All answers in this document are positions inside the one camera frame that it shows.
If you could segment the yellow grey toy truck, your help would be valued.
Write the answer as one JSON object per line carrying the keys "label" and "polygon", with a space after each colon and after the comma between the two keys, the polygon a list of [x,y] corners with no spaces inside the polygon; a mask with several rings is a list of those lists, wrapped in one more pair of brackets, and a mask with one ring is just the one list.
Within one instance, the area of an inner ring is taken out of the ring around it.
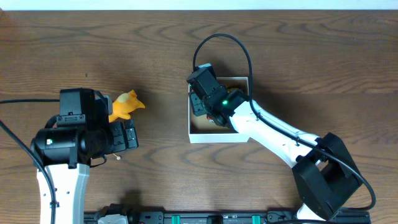
{"label": "yellow grey toy truck", "polygon": [[234,91],[242,91],[242,89],[240,89],[240,88],[228,88],[227,91],[228,91],[228,93],[232,93]]}

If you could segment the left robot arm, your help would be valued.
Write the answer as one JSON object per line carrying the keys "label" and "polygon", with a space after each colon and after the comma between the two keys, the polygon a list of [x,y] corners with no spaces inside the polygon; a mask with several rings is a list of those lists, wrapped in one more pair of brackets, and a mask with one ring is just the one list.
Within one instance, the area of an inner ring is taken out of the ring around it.
{"label": "left robot arm", "polygon": [[139,146],[133,120],[89,131],[84,126],[44,128],[31,142],[55,191],[55,223],[83,223],[85,191],[93,159]]}

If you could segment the cream pellet drum toy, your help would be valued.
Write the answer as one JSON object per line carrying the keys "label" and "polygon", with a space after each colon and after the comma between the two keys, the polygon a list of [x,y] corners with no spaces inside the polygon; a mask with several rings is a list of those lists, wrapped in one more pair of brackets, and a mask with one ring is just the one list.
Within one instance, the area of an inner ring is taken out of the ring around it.
{"label": "cream pellet drum toy", "polygon": [[119,155],[117,155],[117,154],[115,154],[114,152],[112,153],[112,155],[118,160],[118,161],[120,161],[121,160],[121,156],[119,156]]}

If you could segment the red toy fire truck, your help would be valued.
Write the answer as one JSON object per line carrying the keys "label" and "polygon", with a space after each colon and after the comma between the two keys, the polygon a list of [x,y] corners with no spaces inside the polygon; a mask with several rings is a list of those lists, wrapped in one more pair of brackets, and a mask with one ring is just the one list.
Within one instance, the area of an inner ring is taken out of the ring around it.
{"label": "red toy fire truck", "polygon": [[210,115],[207,115],[206,118],[207,118],[209,123],[214,123],[215,122],[214,119]]}

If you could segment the orange rubber animal toy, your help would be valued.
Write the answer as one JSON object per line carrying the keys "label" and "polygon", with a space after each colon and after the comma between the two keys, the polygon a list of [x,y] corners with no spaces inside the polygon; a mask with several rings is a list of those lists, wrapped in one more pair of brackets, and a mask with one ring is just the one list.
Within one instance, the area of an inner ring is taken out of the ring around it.
{"label": "orange rubber animal toy", "polygon": [[131,112],[145,107],[146,106],[137,99],[137,94],[134,90],[123,93],[119,95],[112,104],[112,113],[108,116],[109,122],[112,123],[118,118],[131,119]]}

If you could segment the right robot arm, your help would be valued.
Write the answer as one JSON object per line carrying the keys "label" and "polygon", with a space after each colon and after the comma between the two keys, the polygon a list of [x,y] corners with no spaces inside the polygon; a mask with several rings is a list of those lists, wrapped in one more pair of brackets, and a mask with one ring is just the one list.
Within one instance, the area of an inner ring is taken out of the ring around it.
{"label": "right robot arm", "polygon": [[207,115],[216,125],[247,135],[292,169],[303,201],[299,220],[332,220],[365,183],[341,138],[301,131],[264,111],[240,89],[190,90],[188,99],[194,115]]}

